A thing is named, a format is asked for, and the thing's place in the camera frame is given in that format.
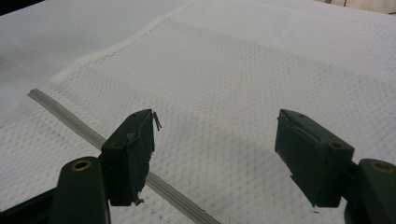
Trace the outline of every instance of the white cloth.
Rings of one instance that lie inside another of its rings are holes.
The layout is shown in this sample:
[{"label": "white cloth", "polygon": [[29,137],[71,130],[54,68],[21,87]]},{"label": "white cloth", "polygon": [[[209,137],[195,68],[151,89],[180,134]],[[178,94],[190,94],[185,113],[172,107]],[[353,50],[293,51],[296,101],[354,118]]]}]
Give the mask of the white cloth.
[{"label": "white cloth", "polygon": [[[163,129],[150,171],[221,223],[342,223],[344,202],[313,213],[290,179],[274,152],[276,118],[280,108],[304,113],[355,147],[354,161],[396,163],[395,62],[391,16],[300,0],[200,0],[39,89],[105,138],[129,114],[156,110]],[[2,210],[54,187],[67,161],[99,153],[30,99],[15,111],[0,129]],[[112,217],[130,221],[152,204]],[[163,211],[142,220],[185,220]]]}]

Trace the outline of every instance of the textured fabric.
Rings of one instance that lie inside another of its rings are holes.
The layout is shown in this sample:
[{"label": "textured fabric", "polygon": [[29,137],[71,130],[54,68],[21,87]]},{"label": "textured fabric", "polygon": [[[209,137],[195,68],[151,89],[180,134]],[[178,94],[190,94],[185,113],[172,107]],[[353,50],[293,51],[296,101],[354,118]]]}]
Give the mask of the textured fabric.
[{"label": "textured fabric", "polygon": [[219,222],[342,223],[344,201],[314,213],[290,179],[274,152],[276,118],[280,108],[304,113],[355,147],[354,161],[395,163],[395,61],[390,16],[202,0],[39,89],[105,138],[129,114],[156,110],[150,171]]}]

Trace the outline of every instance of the screw hole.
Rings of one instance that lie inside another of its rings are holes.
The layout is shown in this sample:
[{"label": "screw hole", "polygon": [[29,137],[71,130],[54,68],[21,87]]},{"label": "screw hole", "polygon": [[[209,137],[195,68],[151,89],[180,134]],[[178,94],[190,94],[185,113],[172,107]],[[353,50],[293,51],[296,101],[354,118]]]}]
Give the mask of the screw hole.
[{"label": "screw hole", "polygon": [[382,161],[372,161],[371,164],[377,171],[387,174],[391,174],[393,172],[393,168]]},{"label": "screw hole", "polygon": [[333,146],[333,147],[341,147],[341,145],[338,144],[338,143],[332,143],[332,146]]},{"label": "screw hole", "polygon": [[83,171],[91,166],[90,161],[76,161],[72,165],[72,171]]}]

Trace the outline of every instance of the brass insert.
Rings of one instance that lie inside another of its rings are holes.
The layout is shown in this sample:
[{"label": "brass insert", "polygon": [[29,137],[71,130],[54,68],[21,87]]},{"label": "brass insert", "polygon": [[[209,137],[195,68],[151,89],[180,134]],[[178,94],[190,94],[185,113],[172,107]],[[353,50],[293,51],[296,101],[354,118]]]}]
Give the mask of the brass insert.
[{"label": "brass insert", "polygon": [[83,171],[88,169],[90,166],[91,166],[91,162],[88,160],[76,161],[72,165],[72,171]]}]

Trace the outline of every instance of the white surface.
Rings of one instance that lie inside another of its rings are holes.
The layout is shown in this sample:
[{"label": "white surface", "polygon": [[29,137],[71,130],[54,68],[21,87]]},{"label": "white surface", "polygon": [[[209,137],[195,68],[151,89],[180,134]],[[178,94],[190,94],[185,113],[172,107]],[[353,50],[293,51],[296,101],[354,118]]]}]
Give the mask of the white surface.
[{"label": "white surface", "polygon": [[[222,223],[342,223],[344,203],[313,213],[290,179],[274,152],[276,117],[280,108],[299,111],[355,147],[354,161],[396,163],[395,29],[393,17],[317,2],[196,1],[39,89],[103,137],[129,114],[156,110],[163,129],[151,172]],[[29,123],[15,122],[1,125],[2,160],[18,158],[14,148],[31,141],[21,131]],[[37,145],[24,146],[32,162],[19,162],[31,173],[20,175],[35,183]]]},{"label": "white surface", "polygon": [[187,2],[46,0],[1,16],[0,114],[76,58],[128,38]]}]

